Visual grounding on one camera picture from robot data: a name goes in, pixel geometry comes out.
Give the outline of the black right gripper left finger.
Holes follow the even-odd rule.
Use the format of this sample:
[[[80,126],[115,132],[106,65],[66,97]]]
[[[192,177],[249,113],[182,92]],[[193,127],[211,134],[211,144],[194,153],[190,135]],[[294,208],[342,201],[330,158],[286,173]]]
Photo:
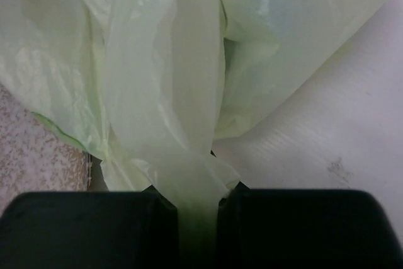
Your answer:
[[[142,192],[30,192],[1,216],[2,268],[178,268],[176,207]]]

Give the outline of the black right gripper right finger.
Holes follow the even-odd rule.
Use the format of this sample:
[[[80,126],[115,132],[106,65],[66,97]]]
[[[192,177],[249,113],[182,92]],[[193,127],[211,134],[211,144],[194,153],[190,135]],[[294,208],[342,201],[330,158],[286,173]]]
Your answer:
[[[250,188],[219,202],[212,268],[401,268],[380,203],[347,188]]]

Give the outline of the pale green plastic bag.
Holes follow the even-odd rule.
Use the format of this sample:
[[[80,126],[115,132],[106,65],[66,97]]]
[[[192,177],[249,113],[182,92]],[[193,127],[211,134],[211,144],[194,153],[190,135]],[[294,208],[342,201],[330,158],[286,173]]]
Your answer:
[[[110,190],[153,185],[182,258],[211,258],[239,175],[210,151],[289,98],[386,0],[1,0],[1,83],[101,159]]]

